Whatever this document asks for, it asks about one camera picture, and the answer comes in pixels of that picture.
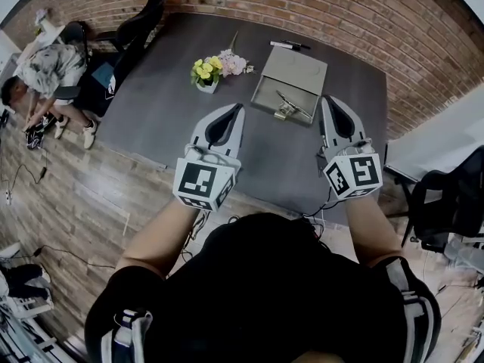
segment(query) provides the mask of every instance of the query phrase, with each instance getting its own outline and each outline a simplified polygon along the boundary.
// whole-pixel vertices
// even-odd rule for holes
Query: floral shirt
[[[48,45],[17,68],[17,76],[42,97],[51,98],[58,86],[75,85],[71,76],[85,70],[85,57],[73,45]]]

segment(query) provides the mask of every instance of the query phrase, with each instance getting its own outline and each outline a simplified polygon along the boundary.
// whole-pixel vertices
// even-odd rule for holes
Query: sneaker
[[[64,133],[64,129],[66,128],[67,123],[69,122],[69,117],[65,117],[62,120],[62,123],[58,121],[55,123],[55,134],[54,138],[59,139],[61,138],[62,134]]]
[[[96,137],[96,131],[98,130],[98,124],[92,120],[94,124],[91,128],[84,128],[84,148],[89,149],[94,144]]]
[[[45,299],[45,302],[47,303],[48,306],[51,307],[51,309],[54,308],[54,300],[52,300],[52,292],[49,288],[45,288],[47,290],[47,298]]]
[[[40,276],[44,280],[46,280],[48,283],[51,283],[51,276],[48,275],[47,271],[45,270],[44,266],[40,265],[42,269],[42,275]]]

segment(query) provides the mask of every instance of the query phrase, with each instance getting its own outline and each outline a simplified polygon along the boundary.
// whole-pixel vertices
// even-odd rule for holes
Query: gray table
[[[258,73],[230,76],[215,94],[190,85],[190,68],[202,57],[227,48],[238,31],[235,52]],[[386,77],[362,60],[282,29],[202,14],[172,14],[158,40],[113,99],[98,139],[114,150],[142,155],[175,168],[197,121],[217,107],[241,102],[246,108],[236,189],[298,212],[313,213],[326,201],[328,184],[318,177],[315,153],[321,146],[318,123],[310,128],[250,105],[270,40],[289,39],[312,47],[304,54],[328,64],[323,93],[346,102],[361,117],[367,136],[383,158],[386,140]],[[325,212],[345,223],[341,205]]]

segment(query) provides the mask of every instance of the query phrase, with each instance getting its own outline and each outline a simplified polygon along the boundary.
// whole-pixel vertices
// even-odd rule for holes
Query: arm
[[[32,128],[33,126],[40,123],[42,116],[44,116],[44,114],[46,114],[51,109],[51,107],[54,105],[54,102],[55,102],[54,97],[46,99],[42,104],[42,106],[40,107],[39,111],[35,113],[32,117],[30,117],[30,121],[25,125],[25,128],[23,128],[23,131],[25,132],[28,128]]]
[[[173,199],[157,217],[138,232],[128,245],[116,270],[137,265],[166,277],[172,270],[187,240],[198,209]]]
[[[29,111],[27,112],[27,118],[25,120],[26,123],[29,123],[34,112],[36,111],[36,106],[37,106],[37,102],[39,102],[39,98],[40,98],[40,94],[38,92],[30,93]]]
[[[345,205],[360,263],[374,266],[385,258],[402,255],[399,238],[373,197],[350,199]]]
[[[318,351],[308,351],[292,363],[344,363],[341,358],[333,354]]]

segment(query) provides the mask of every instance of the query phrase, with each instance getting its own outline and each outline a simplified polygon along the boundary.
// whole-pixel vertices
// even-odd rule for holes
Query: hand
[[[37,125],[39,122],[40,122],[40,117],[34,114],[32,117],[30,117],[29,122],[23,127],[22,131],[26,132],[27,129],[32,128],[33,126]]]

